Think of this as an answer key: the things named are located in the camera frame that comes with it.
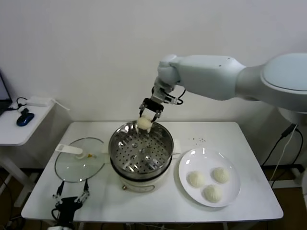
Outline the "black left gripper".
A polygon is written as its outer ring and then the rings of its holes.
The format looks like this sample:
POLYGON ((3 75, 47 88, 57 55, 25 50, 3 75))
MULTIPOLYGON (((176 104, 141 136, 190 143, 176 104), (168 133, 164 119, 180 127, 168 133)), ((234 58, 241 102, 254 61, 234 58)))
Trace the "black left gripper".
POLYGON ((52 195, 56 202, 55 210, 58 211, 59 216, 57 218, 58 223, 72 223, 75 212, 83 206, 83 203, 90 195, 88 180, 85 180, 83 192, 80 196, 73 196, 61 199, 61 194, 65 185, 63 180, 60 186, 57 188, 55 194, 52 195))

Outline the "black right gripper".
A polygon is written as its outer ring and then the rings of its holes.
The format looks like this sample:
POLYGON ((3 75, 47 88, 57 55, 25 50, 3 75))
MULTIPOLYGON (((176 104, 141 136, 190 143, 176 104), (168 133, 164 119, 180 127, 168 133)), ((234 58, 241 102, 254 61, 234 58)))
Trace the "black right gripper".
POLYGON ((142 116, 143 112, 147 109, 155 113, 153 122, 160 118, 161 113, 164 109, 162 103, 164 103, 166 94, 163 92, 153 92, 150 98, 145 98, 139 107, 139 117, 142 116))

